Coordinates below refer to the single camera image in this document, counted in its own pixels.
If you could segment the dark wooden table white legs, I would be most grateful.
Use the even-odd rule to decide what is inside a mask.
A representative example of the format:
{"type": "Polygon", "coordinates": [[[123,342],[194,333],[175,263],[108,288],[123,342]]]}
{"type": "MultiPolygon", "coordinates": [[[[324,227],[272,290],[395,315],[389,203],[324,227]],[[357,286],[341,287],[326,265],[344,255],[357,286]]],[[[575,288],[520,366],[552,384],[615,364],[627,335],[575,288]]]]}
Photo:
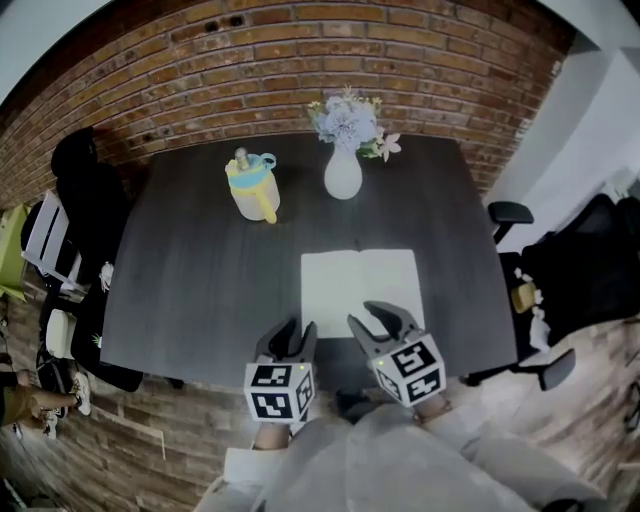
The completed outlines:
{"type": "Polygon", "coordinates": [[[323,184],[312,133],[227,139],[160,153],[128,218],[108,294],[103,361],[241,387],[258,339],[301,311],[301,258],[409,249],[422,319],[450,376],[513,363],[514,327],[492,227],[457,142],[402,135],[367,160],[352,199],[323,184]],[[276,157],[275,224],[239,213],[224,168],[237,148],[276,157]]]}

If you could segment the white plastic appliance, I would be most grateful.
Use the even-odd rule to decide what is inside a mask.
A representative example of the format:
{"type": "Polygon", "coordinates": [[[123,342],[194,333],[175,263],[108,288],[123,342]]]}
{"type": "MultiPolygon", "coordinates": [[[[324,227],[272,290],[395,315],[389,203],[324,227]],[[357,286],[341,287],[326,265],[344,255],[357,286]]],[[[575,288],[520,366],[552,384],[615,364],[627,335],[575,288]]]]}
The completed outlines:
{"type": "Polygon", "coordinates": [[[71,344],[76,327],[76,318],[60,309],[51,311],[47,322],[45,344],[47,351],[58,359],[73,358],[71,344]]]}

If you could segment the person's white jacket torso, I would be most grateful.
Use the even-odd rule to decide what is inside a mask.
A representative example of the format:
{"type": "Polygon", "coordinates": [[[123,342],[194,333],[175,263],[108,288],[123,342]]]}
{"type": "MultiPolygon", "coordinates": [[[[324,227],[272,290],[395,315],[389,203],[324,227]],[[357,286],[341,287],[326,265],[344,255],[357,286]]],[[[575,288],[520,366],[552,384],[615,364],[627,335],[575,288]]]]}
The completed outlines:
{"type": "MultiPolygon", "coordinates": [[[[355,402],[299,431],[249,512],[607,512],[606,495],[525,439],[468,460],[396,404],[355,402]]],[[[223,474],[194,512],[225,512],[223,474]]]]}

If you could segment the notebook with blue cover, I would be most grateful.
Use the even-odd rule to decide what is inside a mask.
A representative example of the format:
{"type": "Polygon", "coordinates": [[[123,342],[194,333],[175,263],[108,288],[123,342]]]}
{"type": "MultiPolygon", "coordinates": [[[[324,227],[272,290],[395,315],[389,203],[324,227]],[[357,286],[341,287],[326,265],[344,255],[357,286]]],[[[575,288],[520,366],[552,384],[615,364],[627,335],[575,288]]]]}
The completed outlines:
{"type": "Polygon", "coordinates": [[[375,336],[386,330],[363,306],[384,301],[407,310],[424,325],[419,275],[409,249],[342,250],[301,256],[302,323],[315,322],[321,339],[352,336],[347,316],[375,336]]]}

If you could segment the black mesh office chair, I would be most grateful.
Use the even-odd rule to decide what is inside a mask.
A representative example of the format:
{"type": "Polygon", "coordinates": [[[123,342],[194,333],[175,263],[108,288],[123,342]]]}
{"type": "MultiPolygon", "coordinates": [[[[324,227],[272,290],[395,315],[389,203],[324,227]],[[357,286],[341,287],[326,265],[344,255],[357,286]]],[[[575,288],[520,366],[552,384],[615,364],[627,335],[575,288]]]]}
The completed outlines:
{"type": "Polygon", "coordinates": [[[640,199],[598,194],[561,230],[499,258],[509,294],[532,284],[538,296],[530,309],[512,313],[516,361],[460,380],[477,387],[505,371],[534,374],[549,391],[573,371],[576,353],[538,365],[532,357],[586,327],[640,314],[640,199]]]}

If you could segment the yellow cup with blue lid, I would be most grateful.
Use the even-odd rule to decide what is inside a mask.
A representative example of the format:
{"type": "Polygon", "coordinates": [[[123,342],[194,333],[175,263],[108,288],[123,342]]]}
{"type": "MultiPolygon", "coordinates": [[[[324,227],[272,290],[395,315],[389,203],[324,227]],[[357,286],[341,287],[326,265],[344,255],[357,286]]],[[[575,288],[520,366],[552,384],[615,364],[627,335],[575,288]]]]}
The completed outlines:
{"type": "Polygon", "coordinates": [[[241,215],[250,221],[277,222],[280,194],[271,153],[253,154],[244,147],[235,150],[225,166],[230,193],[241,215]]]}

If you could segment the person's right forearm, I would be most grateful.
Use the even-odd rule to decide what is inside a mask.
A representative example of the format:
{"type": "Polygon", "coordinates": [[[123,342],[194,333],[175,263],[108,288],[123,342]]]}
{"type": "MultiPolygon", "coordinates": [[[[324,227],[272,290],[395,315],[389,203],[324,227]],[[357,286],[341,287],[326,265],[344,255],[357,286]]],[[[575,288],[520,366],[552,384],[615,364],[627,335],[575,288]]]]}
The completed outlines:
{"type": "Polygon", "coordinates": [[[482,404],[452,406],[442,395],[414,407],[414,416],[424,428],[468,460],[496,458],[508,438],[491,422],[482,404]]]}

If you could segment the white ceramic vase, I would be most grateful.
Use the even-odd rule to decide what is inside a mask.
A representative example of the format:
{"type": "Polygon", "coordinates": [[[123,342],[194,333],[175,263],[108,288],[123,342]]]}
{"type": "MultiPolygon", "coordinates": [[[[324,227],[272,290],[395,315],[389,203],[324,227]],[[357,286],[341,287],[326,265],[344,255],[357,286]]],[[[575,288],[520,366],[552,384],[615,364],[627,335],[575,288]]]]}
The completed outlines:
{"type": "Polygon", "coordinates": [[[334,146],[324,171],[324,186],[338,200],[354,198],[360,191],[363,177],[356,153],[334,146]]]}

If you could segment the person's left forearm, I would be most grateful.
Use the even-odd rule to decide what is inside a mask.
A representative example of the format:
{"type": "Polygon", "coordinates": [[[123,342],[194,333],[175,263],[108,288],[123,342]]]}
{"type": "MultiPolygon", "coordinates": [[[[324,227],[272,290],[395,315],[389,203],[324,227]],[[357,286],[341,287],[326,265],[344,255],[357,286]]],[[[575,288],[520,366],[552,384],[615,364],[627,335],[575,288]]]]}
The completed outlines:
{"type": "Polygon", "coordinates": [[[289,446],[290,426],[262,423],[248,449],[228,449],[223,479],[225,512],[249,512],[274,478],[289,446]]]}

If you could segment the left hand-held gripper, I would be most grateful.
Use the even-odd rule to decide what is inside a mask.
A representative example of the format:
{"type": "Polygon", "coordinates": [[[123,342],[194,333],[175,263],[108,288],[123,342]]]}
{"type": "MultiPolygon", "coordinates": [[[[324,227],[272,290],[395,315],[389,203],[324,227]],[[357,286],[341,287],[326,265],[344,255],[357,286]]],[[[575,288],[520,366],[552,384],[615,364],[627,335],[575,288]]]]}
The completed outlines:
{"type": "Polygon", "coordinates": [[[255,361],[246,365],[244,375],[244,395],[255,421],[291,425],[306,420],[316,396],[317,332],[310,322],[299,344],[298,320],[289,318],[258,340],[255,361]]]}

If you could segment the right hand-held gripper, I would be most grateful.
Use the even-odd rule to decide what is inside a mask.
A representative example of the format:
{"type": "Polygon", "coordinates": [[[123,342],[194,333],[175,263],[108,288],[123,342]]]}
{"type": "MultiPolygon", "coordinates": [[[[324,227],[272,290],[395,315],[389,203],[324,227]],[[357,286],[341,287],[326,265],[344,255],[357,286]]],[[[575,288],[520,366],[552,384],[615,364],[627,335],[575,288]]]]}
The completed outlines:
{"type": "MultiPolygon", "coordinates": [[[[433,337],[418,330],[412,314],[384,301],[365,301],[364,308],[383,325],[391,339],[401,341],[370,360],[382,390],[406,408],[414,408],[444,391],[444,361],[433,337]]],[[[347,324],[364,353],[381,352],[382,340],[357,317],[349,314],[347,324]]]]}

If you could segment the green cloth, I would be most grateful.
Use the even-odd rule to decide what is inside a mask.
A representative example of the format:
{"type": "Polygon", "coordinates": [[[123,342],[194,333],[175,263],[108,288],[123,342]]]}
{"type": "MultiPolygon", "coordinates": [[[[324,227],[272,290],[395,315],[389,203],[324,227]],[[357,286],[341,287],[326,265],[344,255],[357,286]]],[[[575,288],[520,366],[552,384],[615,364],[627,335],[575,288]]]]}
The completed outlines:
{"type": "Polygon", "coordinates": [[[0,297],[11,296],[26,301],[21,285],[25,260],[22,257],[21,230],[29,209],[21,204],[2,213],[0,217],[0,297]]]}

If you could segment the pale blue flower bouquet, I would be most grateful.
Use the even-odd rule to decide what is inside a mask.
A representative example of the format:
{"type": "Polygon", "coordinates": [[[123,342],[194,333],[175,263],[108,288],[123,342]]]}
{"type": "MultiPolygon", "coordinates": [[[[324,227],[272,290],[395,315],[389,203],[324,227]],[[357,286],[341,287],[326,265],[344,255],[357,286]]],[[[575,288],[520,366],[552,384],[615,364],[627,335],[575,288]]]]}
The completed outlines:
{"type": "Polygon", "coordinates": [[[350,86],[324,102],[312,101],[306,110],[310,124],[325,143],[368,159],[382,158],[387,162],[402,148],[398,133],[387,133],[379,124],[382,100],[359,96],[350,86]]]}

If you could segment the white frame chair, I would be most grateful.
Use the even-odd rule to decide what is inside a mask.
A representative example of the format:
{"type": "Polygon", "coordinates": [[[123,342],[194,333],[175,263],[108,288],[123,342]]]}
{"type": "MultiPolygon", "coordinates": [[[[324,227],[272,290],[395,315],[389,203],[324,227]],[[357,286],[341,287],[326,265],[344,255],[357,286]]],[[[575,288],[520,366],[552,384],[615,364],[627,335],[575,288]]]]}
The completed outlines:
{"type": "Polygon", "coordinates": [[[61,201],[52,191],[47,191],[26,248],[22,251],[22,257],[43,274],[59,281],[63,290],[84,292],[85,287],[78,282],[82,263],[78,251],[74,252],[73,262],[68,271],[57,269],[69,225],[69,219],[61,201]]]}

